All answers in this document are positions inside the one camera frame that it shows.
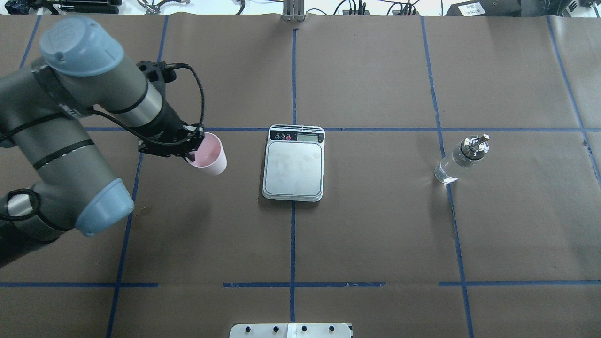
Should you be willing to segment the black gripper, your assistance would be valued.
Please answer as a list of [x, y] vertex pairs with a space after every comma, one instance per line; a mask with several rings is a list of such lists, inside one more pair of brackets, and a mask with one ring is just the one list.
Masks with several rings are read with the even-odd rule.
[[196, 152], [203, 141], [203, 124], [183, 124], [174, 132], [163, 131], [138, 141], [138, 152], [164, 158], [186, 158]]

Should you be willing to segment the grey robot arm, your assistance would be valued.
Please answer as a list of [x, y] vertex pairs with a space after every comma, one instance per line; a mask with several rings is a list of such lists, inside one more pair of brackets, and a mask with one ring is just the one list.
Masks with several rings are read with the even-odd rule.
[[133, 62], [92, 18], [69, 16], [43, 32], [41, 57], [1, 79], [1, 146], [18, 147], [40, 181], [1, 198], [1, 265], [73, 229], [95, 236], [126, 218], [134, 201], [81, 124], [106, 118], [138, 138], [138, 151], [193, 158], [204, 112], [184, 122], [165, 85], [185, 63]]

